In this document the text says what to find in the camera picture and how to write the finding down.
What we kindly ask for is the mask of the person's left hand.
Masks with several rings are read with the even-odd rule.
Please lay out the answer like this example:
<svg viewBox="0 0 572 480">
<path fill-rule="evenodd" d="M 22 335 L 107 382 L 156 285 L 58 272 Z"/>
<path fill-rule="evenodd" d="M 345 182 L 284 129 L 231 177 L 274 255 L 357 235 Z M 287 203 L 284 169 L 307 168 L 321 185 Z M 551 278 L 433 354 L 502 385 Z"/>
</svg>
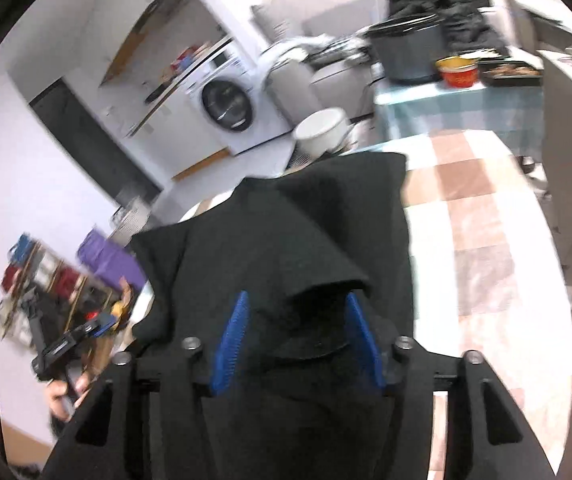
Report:
<svg viewBox="0 0 572 480">
<path fill-rule="evenodd" d="M 45 401 L 56 422 L 69 422 L 90 392 L 94 379 L 91 367 L 73 363 L 46 385 Z"/>
</svg>

